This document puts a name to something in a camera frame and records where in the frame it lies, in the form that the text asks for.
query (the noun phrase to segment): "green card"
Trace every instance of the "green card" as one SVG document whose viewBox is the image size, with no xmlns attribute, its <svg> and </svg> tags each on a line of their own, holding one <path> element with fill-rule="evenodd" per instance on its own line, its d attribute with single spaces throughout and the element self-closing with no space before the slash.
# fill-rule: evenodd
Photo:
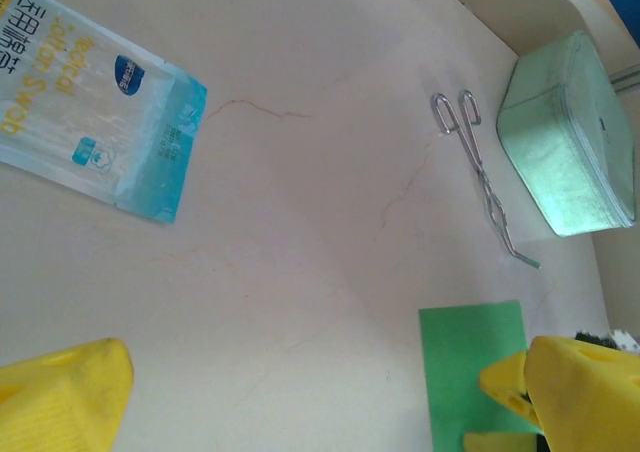
<svg viewBox="0 0 640 452">
<path fill-rule="evenodd" d="M 527 349 L 520 303 L 420 311 L 434 452 L 462 452 L 465 432 L 536 432 L 478 387 L 486 366 Z"/>
</svg>

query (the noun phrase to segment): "marble countertop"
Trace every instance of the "marble countertop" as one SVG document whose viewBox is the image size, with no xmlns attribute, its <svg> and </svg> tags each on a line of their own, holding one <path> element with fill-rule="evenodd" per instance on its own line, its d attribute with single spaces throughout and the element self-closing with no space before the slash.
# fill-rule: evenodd
<svg viewBox="0 0 640 452">
<path fill-rule="evenodd" d="M 495 134 L 516 57 L 458 1 L 60 1 L 209 88 L 174 225 L 0 167 L 0 360 L 122 338 L 115 451 L 431 450 L 418 309 L 607 329 L 591 237 L 553 235 Z M 541 271 L 438 130 L 463 88 Z"/>
</svg>

